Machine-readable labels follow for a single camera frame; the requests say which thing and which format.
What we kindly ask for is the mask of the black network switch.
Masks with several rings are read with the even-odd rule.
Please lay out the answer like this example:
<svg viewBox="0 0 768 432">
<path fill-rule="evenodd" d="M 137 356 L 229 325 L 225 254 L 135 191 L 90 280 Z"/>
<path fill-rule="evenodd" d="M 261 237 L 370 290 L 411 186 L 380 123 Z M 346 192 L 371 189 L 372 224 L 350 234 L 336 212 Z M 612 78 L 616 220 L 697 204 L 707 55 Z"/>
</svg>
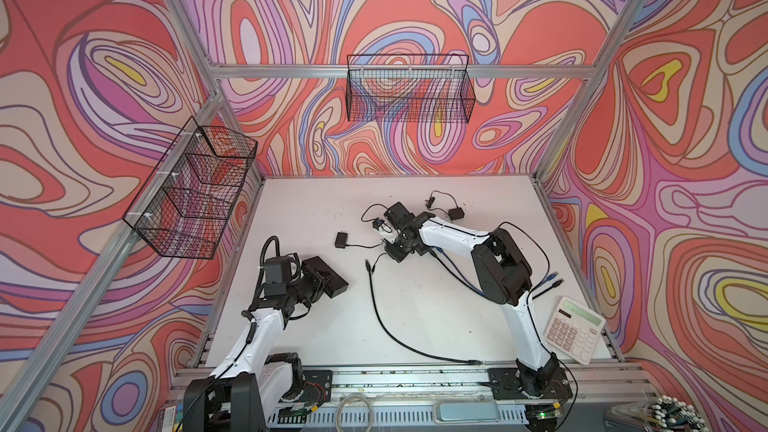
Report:
<svg viewBox="0 0 768 432">
<path fill-rule="evenodd" d="M 348 290 L 349 283 L 319 256 L 304 260 L 302 267 L 320 281 L 320 290 L 329 298 L 333 299 Z"/>
</svg>

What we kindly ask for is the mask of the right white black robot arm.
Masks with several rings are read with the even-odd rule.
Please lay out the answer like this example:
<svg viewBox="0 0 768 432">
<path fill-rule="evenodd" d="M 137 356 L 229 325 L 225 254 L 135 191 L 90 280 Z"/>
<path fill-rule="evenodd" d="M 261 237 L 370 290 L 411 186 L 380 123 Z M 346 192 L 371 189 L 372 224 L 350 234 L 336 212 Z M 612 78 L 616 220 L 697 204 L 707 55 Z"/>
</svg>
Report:
<svg viewBox="0 0 768 432">
<path fill-rule="evenodd" d="M 372 227 L 384 241 L 387 255 L 402 262 L 408 255 L 424 255 L 439 248 L 471 260 L 480 290 L 499 305 L 517 341 L 516 365 L 521 393 L 539 398 L 561 371 L 557 356 L 542 343 L 536 314 L 530 303 L 534 290 L 532 267 L 505 229 L 475 231 L 436 217 L 431 212 L 415 215 L 402 203 L 386 209 Z"/>
</svg>

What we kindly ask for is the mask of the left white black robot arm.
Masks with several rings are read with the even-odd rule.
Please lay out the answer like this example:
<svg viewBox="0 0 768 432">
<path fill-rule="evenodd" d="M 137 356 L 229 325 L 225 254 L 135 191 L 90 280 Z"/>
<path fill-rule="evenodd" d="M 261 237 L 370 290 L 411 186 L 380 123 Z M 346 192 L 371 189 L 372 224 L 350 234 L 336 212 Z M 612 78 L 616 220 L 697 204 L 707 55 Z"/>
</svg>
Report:
<svg viewBox="0 0 768 432">
<path fill-rule="evenodd" d="M 296 319 L 296 307 L 310 310 L 326 283 L 322 274 L 304 269 L 296 253 L 281 253 L 279 238 L 270 236 L 260 252 L 253 299 L 241 311 L 247 325 L 223 362 L 189 384 L 176 429 L 266 431 L 277 403 L 304 388 L 298 355 L 272 349 Z"/>
</svg>

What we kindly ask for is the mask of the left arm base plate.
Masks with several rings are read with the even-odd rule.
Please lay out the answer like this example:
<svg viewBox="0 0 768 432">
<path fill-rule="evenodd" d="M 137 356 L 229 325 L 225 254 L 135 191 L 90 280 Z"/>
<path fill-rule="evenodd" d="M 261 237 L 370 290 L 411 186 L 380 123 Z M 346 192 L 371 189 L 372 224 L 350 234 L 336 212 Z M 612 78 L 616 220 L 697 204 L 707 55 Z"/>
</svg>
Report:
<svg viewBox="0 0 768 432">
<path fill-rule="evenodd" d="M 321 406 L 332 398 L 333 372 L 327 369 L 304 372 L 304 385 L 300 392 L 282 398 L 280 405 L 293 408 Z"/>
</svg>

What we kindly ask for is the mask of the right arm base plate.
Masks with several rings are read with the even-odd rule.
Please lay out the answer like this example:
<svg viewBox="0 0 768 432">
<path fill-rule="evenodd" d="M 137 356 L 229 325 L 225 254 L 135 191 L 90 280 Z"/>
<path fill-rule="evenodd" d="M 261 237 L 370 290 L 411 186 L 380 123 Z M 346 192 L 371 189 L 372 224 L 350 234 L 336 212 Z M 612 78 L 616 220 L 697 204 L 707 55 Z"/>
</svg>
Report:
<svg viewBox="0 0 768 432">
<path fill-rule="evenodd" d="M 481 385 L 491 390 L 496 401 L 517 401 L 526 403 L 567 402 L 573 397 L 572 381 L 565 371 L 558 369 L 548 387 L 539 396 L 527 395 L 517 368 L 490 368 L 488 378 Z"/>
</svg>

